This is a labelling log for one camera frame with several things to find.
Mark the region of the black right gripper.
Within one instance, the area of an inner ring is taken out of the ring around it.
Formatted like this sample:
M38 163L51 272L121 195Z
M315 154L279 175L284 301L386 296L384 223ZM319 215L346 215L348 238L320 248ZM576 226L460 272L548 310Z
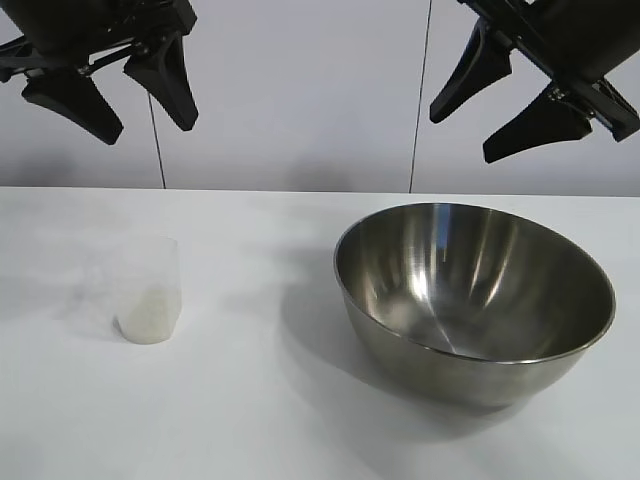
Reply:
M578 141L597 120L621 142L639 129L634 107L607 80L639 51L636 1L470 1L478 16L463 54L429 107L444 121L512 73L517 50L550 80L484 143L486 163L552 143Z

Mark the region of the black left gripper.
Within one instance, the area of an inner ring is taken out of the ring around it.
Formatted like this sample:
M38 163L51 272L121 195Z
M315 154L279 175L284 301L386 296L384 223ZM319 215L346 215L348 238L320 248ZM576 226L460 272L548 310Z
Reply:
M187 35L197 15L189 1L3 1L2 11L22 35L1 46L1 81L33 70L21 92L30 104L75 123L114 145L123 131L115 111L83 68L93 54L143 42L157 32ZM129 58L124 73L141 85L182 130L199 112L188 81L183 36L164 35Z

